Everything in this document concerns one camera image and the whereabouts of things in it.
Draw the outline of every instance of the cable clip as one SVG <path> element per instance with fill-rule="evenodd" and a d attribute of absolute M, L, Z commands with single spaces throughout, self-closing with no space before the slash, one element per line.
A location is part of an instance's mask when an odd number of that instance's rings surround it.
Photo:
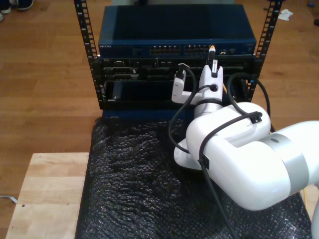
<path fill-rule="evenodd" d="M 211 77 L 217 78 L 218 77 L 218 60 L 215 58 L 216 57 L 216 49 L 215 46 L 211 46 L 208 51 L 208 65 L 209 68 L 211 69 Z"/>
<path fill-rule="evenodd" d="M 249 119 L 250 119 L 252 124 L 255 124 L 255 123 L 259 123 L 262 121 L 261 116 L 263 116 L 262 113 L 260 113 L 260 115 L 254 116 L 254 117 L 249 117 Z"/>
<path fill-rule="evenodd" d="M 200 159 L 198 160 L 198 162 L 199 162 L 199 163 L 203 162 L 205 168 L 207 168 L 207 169 L 209 170 L 209 159 L 208 159 L 205 155 L 203 155 L 203 158 L 202 158 L 202 159 L 200 158 Z"/>
<path fill-rule="evenodd" d="M 179 63 L 179 65 L 178 65 L 178 70 L 180 70 L 180 69 L 186 71 L 187 69 L 190 69 L 190 67 L 187 66 L 185 63 Z"/>

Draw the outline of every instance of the wooden floor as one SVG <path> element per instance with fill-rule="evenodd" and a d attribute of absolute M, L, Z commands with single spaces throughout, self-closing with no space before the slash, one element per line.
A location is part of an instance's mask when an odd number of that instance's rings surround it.
<path fill-rule="evenodd" d="M 96 40 L 109 2 L 88 3 Z M 237 2 L 244 3 L 259 38 L 268 3 Z M 294 15 L 278 21 L 260 77 L 276 129 L 319 120 L 319 27 L 306 4 L 284 3 Z M 265 105 L 260 91 L 254 102 Z M 99 116 L 73 1 L 36 0 L 31 10 L 6 15 L 0 23 L 0 195 L 19 196 L 33 153 L 88 152 Z M 0 199 L 0 239 L 13 209 Z"/>

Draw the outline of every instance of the wooden table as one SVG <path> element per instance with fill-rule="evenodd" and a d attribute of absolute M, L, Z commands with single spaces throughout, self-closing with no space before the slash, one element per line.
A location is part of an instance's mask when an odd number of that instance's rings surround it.
<path fill-rule="evenodd" d="M 32 156 L 6 239 L 73 239 L 89 153 Z"/>

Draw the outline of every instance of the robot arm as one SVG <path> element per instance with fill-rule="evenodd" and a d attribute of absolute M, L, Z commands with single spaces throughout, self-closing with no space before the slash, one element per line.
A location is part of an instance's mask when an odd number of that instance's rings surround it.
<path fill-rule="evenodd" d="M 199 130 L 205 127 L 203 123 L 208 117 L 195 119 L 187 129 L 186 143 L 193 159 L 198 158 L 202 142 L 199 138 L 210 132 L 200 135 L 203 132 Z M 236 124 L 229 128 L 243 127 L 243 124 Z M 239 206 L 262 210 L 307 185 L 318 186 L 319 121 L 298 123 L 241 147 L 228 142 L 222 136 L 224 130 L 212 137 L 205 147 L 204 155 L 209 160 L 207 171 L 210 178 Z M 319 239 L 318 203 L 312 234 L 314 239 Z"/>
<path fill-rule="evenodd" d="M 222 102 L 224 75 L 222 67 L 217 70 L 217 60 L 214 59 L 215 51 L 215 47 L 211 46 L 209 49 L 211 62 L 204 66 L 199 80 L 199 89 L 201 87 L 202 89 L 198 91 L 190 103 L 191 105 L 198 105 L 195 109 L 195 118 L 222 108 L 221 104 L 202 104 L 205 100 L 211 99 Z M 191 92 L 184 91 L 185 79 L 185 71 L 177 72 L 175 75 L 171 96 L 171 100 L 175 103 L 183 104 L 191 95 Z"/>
<path fill-rule="evenodd" d="M 213 109 L 209 104 L 205 108 Z M 318 187 L 319 121 L 298 123 L 269 134 L 270 118 L 262 107 L 249 102 L 238 106 L 247 113 L 261 112 L 262 120 L 252 123 L 243 119 L 209 139 L 204 148 L 209 177 L 248 210 L 268 208 L 310 184 Z M 233 106 L 197 111 L 187 128 L 186 139 L 179 143 L 189 154 L 175 148 L 177 164 L 201 170 L 199 149 L 206 136 L 240 115 Z M 318 203 L 312 234 L 314 239 L 319 239 Z"/>

